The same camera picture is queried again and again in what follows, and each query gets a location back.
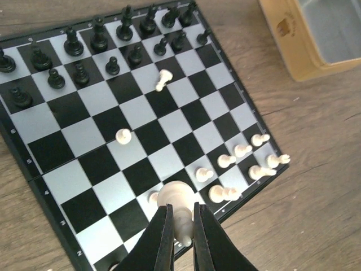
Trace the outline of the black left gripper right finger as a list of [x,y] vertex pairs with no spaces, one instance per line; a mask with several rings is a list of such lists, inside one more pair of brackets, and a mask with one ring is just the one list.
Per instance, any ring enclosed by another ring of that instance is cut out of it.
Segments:
[[208,206],[194,207],[194,270],[242,271],[255,266],[236,248]]

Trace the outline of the white pawn mid board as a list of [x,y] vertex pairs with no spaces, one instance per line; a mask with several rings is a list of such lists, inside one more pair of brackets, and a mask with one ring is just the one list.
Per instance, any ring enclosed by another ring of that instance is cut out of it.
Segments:
[[115,139],[119,144],[126,145],[131,139],[131,131],[127,128],[120,129],[116,132]]

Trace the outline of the white king e1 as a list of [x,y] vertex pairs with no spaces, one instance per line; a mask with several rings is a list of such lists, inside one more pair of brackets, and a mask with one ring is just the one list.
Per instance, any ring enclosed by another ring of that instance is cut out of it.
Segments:
[[223,187],[214,185],[209,189],[209,199],[214,203],[222,201],[236,201],[240,198],[241,192],[235,187]]

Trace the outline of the white queen d1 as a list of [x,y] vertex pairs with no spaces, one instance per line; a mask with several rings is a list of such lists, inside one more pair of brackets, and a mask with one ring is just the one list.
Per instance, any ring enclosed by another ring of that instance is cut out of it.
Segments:
[[157,196],[157,205],[172,205],[174,236],[182,245],[189,247],[193,240],[193,210],[195,193],[183,181],[171,181],[164,185]]

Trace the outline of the white pawn e2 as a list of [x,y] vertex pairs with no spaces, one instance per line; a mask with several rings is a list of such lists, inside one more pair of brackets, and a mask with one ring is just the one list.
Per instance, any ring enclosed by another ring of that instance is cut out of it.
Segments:
[[227,168],[231,164],[236,163],[236,157],[232,155],[222,154],[218,157],[217,163],[221,168]]

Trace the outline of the white pawn c2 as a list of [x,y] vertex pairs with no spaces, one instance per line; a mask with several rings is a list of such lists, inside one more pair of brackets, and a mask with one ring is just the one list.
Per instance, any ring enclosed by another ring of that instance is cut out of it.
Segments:
[[148,202],[150,205],[157,207],[158,194],[159,194],[158,191],[153,191],[150,193],[150,195],[148,197]]

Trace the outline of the white rook h1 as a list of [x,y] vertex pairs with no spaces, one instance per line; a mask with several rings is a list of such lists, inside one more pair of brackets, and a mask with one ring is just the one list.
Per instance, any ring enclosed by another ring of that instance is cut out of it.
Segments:
[[280,164],[288,164],[290,162],[290,156],[287,154],[283,154],[280,156],[272,154],[266,158],[266,162],[267,162],[268,167],[276,168]]

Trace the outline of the white pawn d2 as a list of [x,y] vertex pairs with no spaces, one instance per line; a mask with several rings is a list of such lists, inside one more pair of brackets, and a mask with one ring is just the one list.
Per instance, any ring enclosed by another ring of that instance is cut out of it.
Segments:
[[196,179],[199,182],[206,182],[214,176],[214,171],[207,168],[198,168],[195,173]]

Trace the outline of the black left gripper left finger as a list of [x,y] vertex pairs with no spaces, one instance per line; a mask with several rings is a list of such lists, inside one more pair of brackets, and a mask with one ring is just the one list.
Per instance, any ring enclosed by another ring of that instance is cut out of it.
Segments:
[[154,217],[131,252],[114,270],[174,269],[173,206],[158,207]]

